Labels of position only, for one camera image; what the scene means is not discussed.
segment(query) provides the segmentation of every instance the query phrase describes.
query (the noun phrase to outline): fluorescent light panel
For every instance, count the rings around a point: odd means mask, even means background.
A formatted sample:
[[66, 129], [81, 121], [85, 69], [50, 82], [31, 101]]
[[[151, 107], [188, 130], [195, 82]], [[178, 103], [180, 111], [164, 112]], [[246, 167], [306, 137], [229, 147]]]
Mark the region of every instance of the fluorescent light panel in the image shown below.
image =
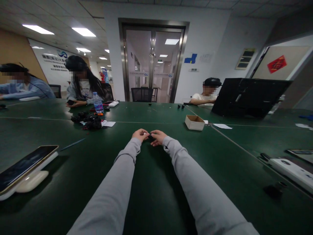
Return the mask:
[[91, 52], [90, 50], [86, 48], [77, 48], [77, 50], [82, 51], [82, 52]]
[[166, 45], [176, 45], [178, 43], [179, 39], [167, 39], [165, 44]]
[[54, 34], [54, 33], [50, 32], [50, 31], [47, 31], [44, 28], [41, 28], [41, 27], [39, 27], [37, 25], [23, 24], [23, 26], [26, 27], [26, 28], [30, 28], [30, 29], [38, 32], [38, 33], [41, 33], [41, 34]]
[[89, 29], [86, 28], [72, 28], [72, 29], [74, 29], [77, 33], [85, 37], [95, 37], [95, 35]]

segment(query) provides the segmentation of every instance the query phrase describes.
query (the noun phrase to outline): double door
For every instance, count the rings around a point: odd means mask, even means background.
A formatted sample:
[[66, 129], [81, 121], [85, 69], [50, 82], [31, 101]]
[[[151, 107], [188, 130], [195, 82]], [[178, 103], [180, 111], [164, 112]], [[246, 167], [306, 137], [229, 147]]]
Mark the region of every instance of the double door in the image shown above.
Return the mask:
[[126, 101], [132, 101], [131, 88], [153, 89], [152, 102], [175, 100], [186, 26], [120, 25]]

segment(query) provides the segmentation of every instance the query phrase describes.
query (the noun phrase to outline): water bottle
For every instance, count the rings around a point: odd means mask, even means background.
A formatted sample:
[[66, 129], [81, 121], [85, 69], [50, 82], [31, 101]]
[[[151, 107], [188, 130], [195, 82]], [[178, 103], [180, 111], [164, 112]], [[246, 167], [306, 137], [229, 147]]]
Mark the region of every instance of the water bottle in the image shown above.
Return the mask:
[[285, 95], [282, 95], [278, 102], [273, 106], [273, 108], [268, 112], [268, 114], [273, 114], [277, 109], [278, 107], [280, 106], [280, 104], [285, 100]]
[[103, 113], [104, 109], [103, 109], [101, 98], [98, 96], [98, 93], [94, 92], [93, 94], [94, 94], [94, 97], [92, 98], [92, 100], [94, 101], [96, 112]]

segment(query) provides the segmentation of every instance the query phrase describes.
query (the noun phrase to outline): small cardboard box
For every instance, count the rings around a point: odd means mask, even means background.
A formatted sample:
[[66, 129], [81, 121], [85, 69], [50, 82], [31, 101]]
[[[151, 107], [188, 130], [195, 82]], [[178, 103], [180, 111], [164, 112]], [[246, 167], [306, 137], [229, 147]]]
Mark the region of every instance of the small cardboard box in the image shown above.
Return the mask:
[[204, 127], [204, 121], [199, 116], [186, 115], [185, 123], [190, 130], [201, 131]]

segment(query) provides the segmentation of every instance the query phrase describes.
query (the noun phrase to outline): office chair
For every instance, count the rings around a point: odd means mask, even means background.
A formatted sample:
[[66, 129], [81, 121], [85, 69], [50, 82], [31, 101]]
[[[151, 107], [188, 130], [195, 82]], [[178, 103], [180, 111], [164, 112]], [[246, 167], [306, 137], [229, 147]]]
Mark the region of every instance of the office chair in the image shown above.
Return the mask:
[[105, 92], [105, 97], [104, 101], [113, 101], [114, 97], [113, 97], [113, 92], [112, 92], [112, 87], [109, 83], [101, 83], [102, 89]]
[[50, 85], [50, 84], [49, 84], [49, 86], [51, 87], [55, 97], [61, 99], [62, 98], [61, 97], [61, 86], [60, 85]]
[[153, 89], [147, 87], [132, 88], [131, 95], [133, 102], [151, 102], [152, 101]]

